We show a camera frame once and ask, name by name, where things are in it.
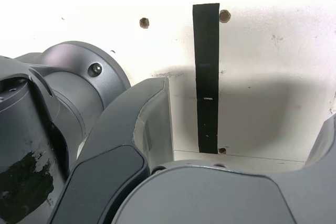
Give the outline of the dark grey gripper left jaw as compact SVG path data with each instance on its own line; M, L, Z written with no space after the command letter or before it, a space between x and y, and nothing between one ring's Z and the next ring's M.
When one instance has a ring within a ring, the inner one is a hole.
M152 169L174 159L168 78L146 79L98 118L50 223L111 223Z

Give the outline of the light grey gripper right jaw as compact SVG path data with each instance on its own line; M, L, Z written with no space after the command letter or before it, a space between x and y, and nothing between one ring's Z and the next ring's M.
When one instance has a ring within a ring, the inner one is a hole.
M302 169L175 166L133 190L113 223L335 223L335 117L324 122Z

